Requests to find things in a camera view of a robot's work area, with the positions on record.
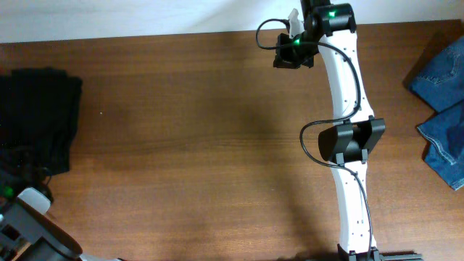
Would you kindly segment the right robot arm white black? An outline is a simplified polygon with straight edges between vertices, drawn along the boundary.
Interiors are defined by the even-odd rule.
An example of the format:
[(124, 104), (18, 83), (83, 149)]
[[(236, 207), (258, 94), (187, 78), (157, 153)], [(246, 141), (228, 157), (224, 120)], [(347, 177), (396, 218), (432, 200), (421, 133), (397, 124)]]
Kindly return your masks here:
[(278, 37), (277, 68), (312, 67), (320, 54), (331, 90), (333, 117), (318, 135), (318, 164), (331, 169), (340, 214), (340, 260), (379, 260), (367, 200), (368, 156), (386, 129), (363, 86), (357, 54), (357, 24), (350, 4), (302, 1), (285, 19)]

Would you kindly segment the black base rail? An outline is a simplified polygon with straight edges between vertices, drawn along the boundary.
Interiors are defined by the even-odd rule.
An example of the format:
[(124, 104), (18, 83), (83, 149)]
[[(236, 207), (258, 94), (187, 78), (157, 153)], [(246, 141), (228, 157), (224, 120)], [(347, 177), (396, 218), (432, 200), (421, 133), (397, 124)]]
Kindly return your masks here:
[(423, 261), (421, 254), (380, 254), (380, 261)]

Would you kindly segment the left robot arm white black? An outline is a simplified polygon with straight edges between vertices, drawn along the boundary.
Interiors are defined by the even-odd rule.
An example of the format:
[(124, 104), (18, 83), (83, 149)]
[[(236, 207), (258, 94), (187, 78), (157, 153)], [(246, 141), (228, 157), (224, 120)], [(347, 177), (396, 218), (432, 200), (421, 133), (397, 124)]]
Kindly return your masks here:
[(1, 151), (1, 259), (120, 261), (86, 254), (47, 218), (53, 197), (51, 173), (26, 152)]

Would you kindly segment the blue denim jeans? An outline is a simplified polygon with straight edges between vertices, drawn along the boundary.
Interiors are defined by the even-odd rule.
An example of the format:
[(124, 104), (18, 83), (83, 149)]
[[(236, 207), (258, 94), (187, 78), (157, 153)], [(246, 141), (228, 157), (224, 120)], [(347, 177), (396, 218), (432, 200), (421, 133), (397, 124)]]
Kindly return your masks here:
[(408, 90), (435, 116), (418, 132), (430, 143), (425, 163), (453, 190), (463, 187), (463, 37), (445, 47), (413, 78)]

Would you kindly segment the black pants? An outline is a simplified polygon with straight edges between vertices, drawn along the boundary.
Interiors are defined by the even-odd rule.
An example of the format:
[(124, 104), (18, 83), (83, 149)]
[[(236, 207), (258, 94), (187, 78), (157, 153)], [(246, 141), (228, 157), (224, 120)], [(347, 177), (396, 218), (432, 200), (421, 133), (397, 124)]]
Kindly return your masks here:
[(70, 170), (83, 80), (52, 68), (1, 76), (1, 148), (30, 149), (51, 175)]

